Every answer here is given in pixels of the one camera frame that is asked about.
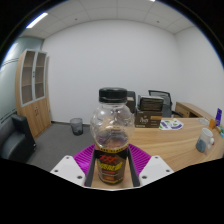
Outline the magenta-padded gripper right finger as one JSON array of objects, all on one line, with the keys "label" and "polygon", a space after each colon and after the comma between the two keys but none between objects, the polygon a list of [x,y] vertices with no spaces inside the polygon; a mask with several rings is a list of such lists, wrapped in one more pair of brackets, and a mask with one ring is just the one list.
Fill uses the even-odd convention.
[{"label": "magenta-padded gripper right finger", "polygon": [[128,160],[134,186],[145,186],[173,173],[160,156],[151,156],[132,144],[129,145]]}]

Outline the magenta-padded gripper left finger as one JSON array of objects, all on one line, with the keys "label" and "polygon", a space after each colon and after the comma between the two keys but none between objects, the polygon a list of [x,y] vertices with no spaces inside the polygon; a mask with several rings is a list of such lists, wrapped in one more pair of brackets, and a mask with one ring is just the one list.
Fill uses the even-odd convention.
[{"label": "magenta-padded gripper left finger", "polygon": [[94,167],[94,146],[90,145],[74,156],[64,156],[51,173],[78,186],[91,186]]}]

